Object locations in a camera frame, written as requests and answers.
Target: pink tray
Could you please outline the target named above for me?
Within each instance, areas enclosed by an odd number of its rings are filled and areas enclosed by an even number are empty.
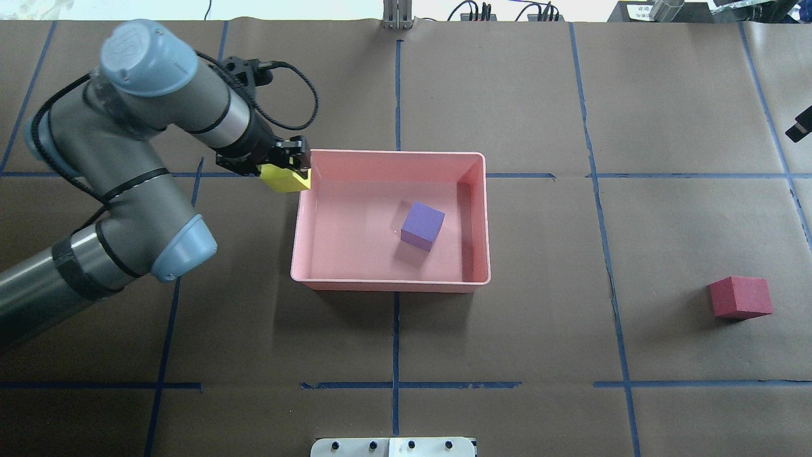
[[[485,157],[313,150],[291,277],[312,289],[472,292],[490,281]],[[446,213],[431,252],[400,240],[418,201]]]

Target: black cable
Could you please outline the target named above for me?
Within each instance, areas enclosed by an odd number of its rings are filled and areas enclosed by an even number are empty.
[[[544,12],[536,17],[536,21],[547,21],[547,15],[550,14],[550,3],[547,3],[547,6],[544,7]]]
[[[527,9],[530,8],[530,7],[537,7],[538,8],[538,15],[536,15],[536,21],[542,20],[542,16],[544,15],[544,13],[542,12],[542,7],[549,8],[549,9],[547,9],[547,11],[549,11],[550,17],[552,17],[553,15],[558,15],[559,14],[558,7],[556,7],[552,3],[524,2],[522,0],[514,0],[514,1],[522,2],[522,3],[528,3],[528,5],[526,7],[524,7],[524,8],[522,8],[522,10],[519,12],[519,15],[516,16],[516,18],[513,20],[513,22],[516,22],[519,19],[521,19],[521,15],[525,11],[527,11]]]
[[[454,17],[454,13],[456,13],[456,11],[457,11],[457,10],[459,10],[459,9],[460,9],[460,8],[461,8],[461,7],[462,7],[462,6],[463,6],[465,3],[468,3],[469,7],[470,7],[471,5],[473,5],[474,10],[476,11],[475,13],[474,13],[474,12],[472,12],[472,13],[471,13],[471,16],[470,16],[470,19],[469,19],[469,20],[473,20],[474,16],[476,16],[476,17],[478,17],[478,16],[479,16],[479,5],[477,5],[477,3],[476,3],[474,0],[464,0],[462,3],[460,3],[459,5],[457,5],[457,6],[456,6],[456,8],[454,8],[454,9],[451,11],[451,14],[450,14],[450,15],[448,15],[448,19],[446,19],[446,22],[447,22],[447,21],[449,21],[449,20],[451,20],[451,18],[453,18],[453,17]]]
[[[90,219],[86,220],[84,222],[84,224],[82,224],[82,226],[79,227],[78,229],[74,230],[73,233],[79,232],[80,230],[84,230],[87,227],[90,227],[91,225],[93,225],[94,222],[96,222],[98,220],[98,218],[102,217],[102,215],[106,211],[107,211],[107,206],[99,208],[98,211],[96,211],[95,213],[93,213],[92,216],[90,216]]]
[[[31,139],[34,143],[34,147],[37,148],[37,152],[40,153],[42,160],[51,167],[52,170],[57,172],[65,181],[69,182],[71,185],[76,187],[77,189],[81,190],[82,192],[90,195],[91,197],[95,198],[99,203],[107,207],[107,201],[99,194],[97,194],[93,189],[90,189],[87,185],[82,184],[77,180],[75,177],[71,176],[71,174],[62,168],[61,165],[57,164],[53,157],[51,157],[48,152],[45,150],[45,147],[42,145],[42,141],[40,140],[40,122],[42,122],[42,118],[45,116],[51,107],[56,103],[60,98],[64,97],[67,93],[71,92],[73,89],[76,89],[83,83],[90,81],[90,75],[84,74],[80,76],[78,79],[70,83],[69,85],[60,89],[56,94],[52,95],[45,103],[42,104],[40,109],[34,115],[31,121]]]
[[[527,11],[527,9],[530,8],[530,7],[537,7],[538,8],[538,15],[539,16],[542,15],[542,5],[541,5],[541,3],[530,3],[526,7],[522,8],[521,11],[519,11],[519,15],[516,16],[516,18],[513,20],[513,22],[518,22],[519,19],[521,19],[521,15],[524,14],[525,11]]]
[[[554,22],[556,19],[554,17],[559,15],[558,7],[552,4],[552,2],[547,3],[547,6],[544,7],[544,13],[542,13],[542,18],[545,22]]]
[[[308,86],[308,88],[310,88],[310,92],[313,93],[313,113],[310,115],[310,119],[308,119],[307,122],[305,122],[302,125],[287,125],[287,124],[282,124],[281,122],[277,121],[276,119],[270,117],[267,113],[265,113],[265,111],[259,106],[259,103],[257,103],[257,100],[254,97],[252,97],[251,94],[246,90],[243,83],[240,80],[233,77],[228,72],[228,70],[217,59],[215,59],[213,57],[210,57],[210,56],[208,56],[206,54],[203,54],[200,51],[196,51],[196,52],[197,52],[197,55],[201,59],[204,59],[204,60],[208,61],[209,63],[211,63],[212,65],[214,65],[220,71],[221,77],[223,77],[223,80],[226,81],[226,84],[228,84],[233,90],[235,90],[235,91],[239,92],[240,94],[244,95],[245,99],[250,101],[251,106],[253,107],[253,109],[256,110],[263,118],[265,118],[265,120],[272,123],[273,125],[276,125],[277,127],[280,127],[280,128],[284,128],[286,130],[304,130],[307,127],[309,127],[315,121],[316,115],[318,115],[318,93],[316,92],[316,88],[313,87],[313,83],[310,82],[310,80],[307,78],[307,76],[305,76],[305,74],[302,73],[299,70],[299,68],[296,68],[296,67],[294,67],[293,65],[291,65],[290,63],[287,63],[287,62],[273,62],[272,65],[269,68],[269,69],[274,69],[274,68],[280,68],[281,67],[281,68],[287,68],[287,69],[291,70],[299,78],[301,78],[302,81],[304,81],[304,83]]]

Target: metal bracket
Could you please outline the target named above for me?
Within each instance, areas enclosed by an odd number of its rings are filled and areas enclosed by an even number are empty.
[[[232,55],[223,60],[222,64],[233,77],[243,83],[252,97],[257,96],[257,87],[274,80],[274,75],[270,73],[270,63],[260,62],[259,59],[246,60]]]
[[[477,457],[477,440],[466,437],[322,438],[310,457]]]
[[[287,141],[277,141],[268,150],[258,150],[255,154],[239,160],[228,159],[220,154],[215,155],[214,162],[242,176],[260,176],[261,165],[271,164],[282,169],[292,170],[307,177],[310,169],[310,146],[305,137],[297,135]]]
[[[414,25],[412,0],[383,0],[383,27],[409,30]]]

